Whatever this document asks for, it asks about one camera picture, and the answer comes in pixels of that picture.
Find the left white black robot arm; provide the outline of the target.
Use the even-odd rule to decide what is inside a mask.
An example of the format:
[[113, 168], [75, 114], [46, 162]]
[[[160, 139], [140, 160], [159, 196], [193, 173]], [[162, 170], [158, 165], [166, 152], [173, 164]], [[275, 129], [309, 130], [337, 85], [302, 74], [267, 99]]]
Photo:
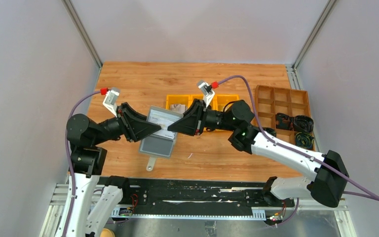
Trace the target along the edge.
[[122, 103], [115, 112], [113, 118], [100, 123], [84, 114], [68, 119], [69, 190], [57, 237], [97, 237], [117, 204], [138, 203], [128, 178], [110, 176], [94, 208], [90, 207], [108, 153], [99, 144], [118, 141], [122, 136], [128, 142], [138, 142], [161, 130], [128, 103]]

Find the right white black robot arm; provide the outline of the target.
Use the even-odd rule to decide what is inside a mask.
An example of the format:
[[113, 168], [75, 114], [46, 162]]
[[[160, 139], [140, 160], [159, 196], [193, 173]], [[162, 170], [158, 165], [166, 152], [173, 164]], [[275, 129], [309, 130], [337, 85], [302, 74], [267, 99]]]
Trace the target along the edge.
[[205, 128], [231, 131], [231, 145], [240, 152], [270, 158], [303, 175], [302, 178], [270, 177], [262, 192], [263, 202], [275, 206], [287, 198], [311, 197], [327, 207], [337, 207], [346, 187], [348, 173], [340, 155], [302, 149], [271, 136], [251, 124], [254, 113], [244, 100], [233, 102], [223, 111], [206, 108], [195, 99], [183, 117], [168, 130], [189, 136], [200, 135]]

